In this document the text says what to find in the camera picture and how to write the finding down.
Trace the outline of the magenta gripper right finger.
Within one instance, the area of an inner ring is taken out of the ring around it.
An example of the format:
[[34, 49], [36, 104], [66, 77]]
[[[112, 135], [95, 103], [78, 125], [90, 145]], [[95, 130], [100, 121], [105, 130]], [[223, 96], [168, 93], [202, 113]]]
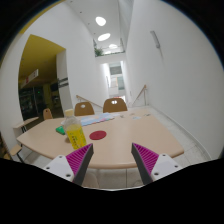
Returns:
[[137, 164], [144, 185], [159, 180], [182, 169], [169, 155], [133, 143], [131, 153]]

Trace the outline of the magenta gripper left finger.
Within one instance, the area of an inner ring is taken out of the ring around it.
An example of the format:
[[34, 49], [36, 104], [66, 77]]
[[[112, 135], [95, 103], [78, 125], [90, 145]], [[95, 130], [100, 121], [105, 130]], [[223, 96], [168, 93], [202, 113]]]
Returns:
[[81, 186], [93, 154], [93, 145], [88, 144], [67, 156], [57, 156], [44, 170]]

